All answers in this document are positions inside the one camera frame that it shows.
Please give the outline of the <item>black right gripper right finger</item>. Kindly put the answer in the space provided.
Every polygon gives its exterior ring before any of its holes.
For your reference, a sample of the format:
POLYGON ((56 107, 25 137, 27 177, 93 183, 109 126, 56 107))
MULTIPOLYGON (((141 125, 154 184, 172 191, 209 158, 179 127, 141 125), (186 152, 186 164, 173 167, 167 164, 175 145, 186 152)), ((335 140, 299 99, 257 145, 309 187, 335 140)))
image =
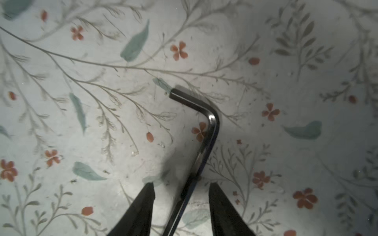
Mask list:
POLYGON ((217 183, 211 183, 209 206, 214 236, 256 236, 217 183))

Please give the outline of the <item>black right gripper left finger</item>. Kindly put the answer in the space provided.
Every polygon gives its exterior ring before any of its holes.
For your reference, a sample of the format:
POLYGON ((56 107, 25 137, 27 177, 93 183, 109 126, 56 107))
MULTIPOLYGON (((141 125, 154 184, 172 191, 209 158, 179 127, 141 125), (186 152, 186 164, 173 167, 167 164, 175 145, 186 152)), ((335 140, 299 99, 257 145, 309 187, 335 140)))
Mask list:
POLYGON ((108 236, 149 236, 154 200, 154 184, 147 183, 108 236))

